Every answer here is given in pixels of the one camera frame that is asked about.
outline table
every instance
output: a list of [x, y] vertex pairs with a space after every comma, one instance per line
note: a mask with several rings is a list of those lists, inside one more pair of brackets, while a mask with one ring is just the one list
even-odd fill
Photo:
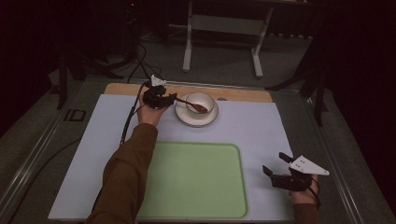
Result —
[[[117, 149], [121, 126], [125, 122], [139, 85], [110, 84], [107, 86], [81, 140], [49, 219], [82, 220], [91, 212], [92, 204], [101, 186], [101, 174], [106, 161]], [[262, 173], [266, 164], [275, 173], [286, 173], [287, 164], [278, 158], [278, 152], [291, 154], [276, 105], [265, 91], [229, 90], [186, 86], [167, 86], [168, 93], [200, 91], [212, 93], [217, 101], [219, 116], [204, 128], [192, 128], [177, 119], [171, 106], [163, 114], [158, 141], [197, 143], [231, 143], [239, 147], [245, 178], [248, 211], [238, 218], [185, 218], [183, 221], [237, 221], [265, 222], [292, 220], [291, 200], [285, 190], [271, 187], [271, 180]], [[131, 120], [131, 127], [137, 123]], [[137, 221], [169, 221], [169, 219], [139, 219]]]
[[192, 13], [192, 0], [190, 0], [189, 17], [187, 20], [187, 44], [184, 53], [183, 71], [190, 71], [192, 30], [206, 30], [243, 35], [258, 35], [258, 43], [256, 47], [251, 50], [251, 56], [256, 77], [262, 77], [262, 65], [260, 63], [259, 52], [262, 47], [262, 41], [264, 40], [265, 32], [268, 28], [273, 10], [273, 7], [269, 7], [266, 10], [265, 19], [263, 21], [196, 15]]

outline wooden board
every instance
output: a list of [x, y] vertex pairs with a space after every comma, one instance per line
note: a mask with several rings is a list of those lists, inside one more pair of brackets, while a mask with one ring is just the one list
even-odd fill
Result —
[[[139, 88], [140, 85], [138, 84], [110, 83], [106, 87], [105, 94], [137, 95]], [[192, 92], [203, 92], [210, 95], [213, 99], [216, 100], [223, 98], [228, 101], [261, 103], [273, 102], [272, 97], [268, 91], [166, 85], [166, 94], [177, 93], [177, 96], [181, 97], [185, 94]]]

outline person's arm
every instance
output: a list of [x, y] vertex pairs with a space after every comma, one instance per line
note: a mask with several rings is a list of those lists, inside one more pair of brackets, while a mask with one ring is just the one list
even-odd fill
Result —
[[[312, 178], [318, 181], [317, 175], [313, 175]], [[312, 181], [311, 189], [318, 194], [318, 184], [315, 181]], [[294, 203], [295, 224], [319, 223], [317, 200], [310, 190], [291, 191], [290, 195]]]
[[131, 138], [107, 162], [102, 193], [86, 223], [134, 223], [145, 195], [148, 168], [158, 135], [156, 126], [165, 110], [148, 106], [138, 110], [139, 124]]

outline hand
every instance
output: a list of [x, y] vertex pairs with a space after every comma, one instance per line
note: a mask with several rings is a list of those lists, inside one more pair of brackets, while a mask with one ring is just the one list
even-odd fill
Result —
[[[312, 178], [318, 181], [317, 175], [312, 175]], [[318, 194], [318, 184], [314, 180], [311, 181], [311, 189]], [[294, 203], [317, 203], [317, 199], [309, 189], [305, 191], [291, 191], [290, 195]]]
[[137, 110], [137, 119], [139, 124], [147, 123], [157, 127], [160, 122], [161, 115], [168, 107], [153, 109], [143, 103], [143, 95], [139, 96], [139, 110]]

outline metal frame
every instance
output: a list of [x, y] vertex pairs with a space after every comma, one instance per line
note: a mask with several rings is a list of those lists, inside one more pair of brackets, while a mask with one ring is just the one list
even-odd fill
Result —
[[270, 7], [266, 11], [264, 21], [257, 20], [245, 20], [235, 18], [224, 18], [214, 17], [205, 15], [195, 15], [192, 13], [192, 0], [189, 2], [189, 17], [187, 20], [187, 44], [184, 52], [183, 71], [190, 71], [191, 64], [191, 51], [192, 51], [192, 29], [194, 30], [206, 30], [216, 31], [224, 33], [234, 33], [243, 35], [258, 35], [259, 41], [255, 48], [251, 49], [251, 56], [254, 64], [254, 70], [256, 77], [262, 78], [262, 65], [260, 63], [259, 52], [262, 47], [262, 41], [265, 38], [265, 34], [271, 19], [273, 7]]
[[65, 99], [65, 105], [59, 111], [57, 111], [51, 119], [49, 125], [41, 134], [37, 140], [35, 146], [32, 148], [31, 153], [21, 164], [20, 168], [12, 178], [11, 182], [7, 186], [7, 189], [3, 193], [0, 199], [0, 223], [7, 223], [10, 218], [12, 209], [15, 203], [18, 202], [20, 195], [23, 194], [23, 189], [28, 183], [33, 170], [38, 165], [41, 156], [44, 154], [47, 146], [49, 145], [52, 136], [56, 133], [59, 123], [62, 121], [66, 114], [67, 108], [73, 102], [73, 99], [77, 96], [79, 89], [82, 86], [82, 82], [76, 82], [71, 88], [71, 94], [68, 99]]
[[318, 136], [320, 138], [321, 143], [323, 144], [325, 154], [327, 155], [327, 159], [330, 164], [332, 177], [334, 178], [335, 186], [338, 188], [338, 192], [340, 195], [341, 200], [343, 201], [345, 210], [347, 215], [349, 216], [349, 221], [352, 224], [360, 224], [364, 223], [363, 218], [361, 216], [361, 212], [359, 211], [358, 206], [355, 203], [355, 199], [352, 196], [352, 192], [350, 187], [347, 184], [347, 181], [342, 173], [340, 168], [340, 164], [335, 158], [335, 155], [332, 152], [332, 147], [328, 141], [328, 137], [326, 133], [317, 125], [317, 121], [315, 118], [315, 114], [313, 113], [314, 103], [312, 102], [311, 98], [302, 98], [304, 102], [304, 106], [306, 112], [310, 115], [311, 125], [316, 127], [316, 131], [318, 132]]

